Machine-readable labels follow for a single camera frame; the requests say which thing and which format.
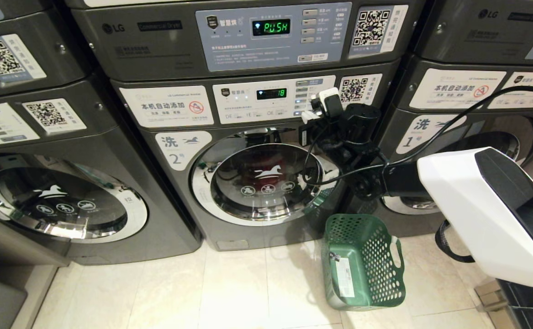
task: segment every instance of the green laundry basket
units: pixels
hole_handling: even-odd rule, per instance
[[[400,267],[392,260],[396,244]],[[325,294],[332,308],[369,311],[402,304],[404,259],[398,238],[371,215],[335,214],[327,219],[321,248]]]

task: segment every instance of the digital display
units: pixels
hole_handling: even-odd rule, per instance
[[[267,90],[256,91],[257,100],[270,100],[272,98],[285,98],[285,97],[287,97],[287,88],[267,89]]]
[[[268,21],[252,21],[252,34],[261,35],[287,35],[291,33],[290,19],[271,19]]]

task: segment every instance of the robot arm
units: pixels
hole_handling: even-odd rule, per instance
[[[485,273],[533,287],[533,180],[521,167],[494,148],[389,163],[370,140],[380,112],[362,104],[344,111],[337,93],[313,96],[313,112],[302,115],[303,146],[316,144],[364,200],[430,196]]]

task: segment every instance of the horse logo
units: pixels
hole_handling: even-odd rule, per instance
[[[67,196],[67,192],[61,190],[61,187],[58,185],[51,185],[49,190],[33,190],[33,192],[41,192],[39,194],[40,198],[55,198],[56,196]]]
[[[283,173],[280,173],[279,170],[281,169],[280,165],[276,165],[272,167],[270,170],[254,170],[254,173],[260,173],[254,178],[258,179],[265,179],[265,178],[272,178],[277,177],[277,175],[282,175]]]

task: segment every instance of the black strap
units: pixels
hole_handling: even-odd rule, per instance
[[[445,237],[445,230],[448,229],[449,227],[450,227],[450,223],[446,219],[441,224],[441,226],[439,227],[437,232],[435,233],[435,242],[437,243],[437,246],[439,247],[439,249],[441,249],[442,252],[447,254],[447,256],[449,256],[450,258],[453,258],[454,260],[456,260],[458,262],[475,263],[475,260],[473,259],[473,257],[471,255],[469,255],[469,256],[460,256],[458,254],[455,254],[451,250],[451,248],[450,248],[450,246],[449,246],[449,244],[447,242],[447,238]]]

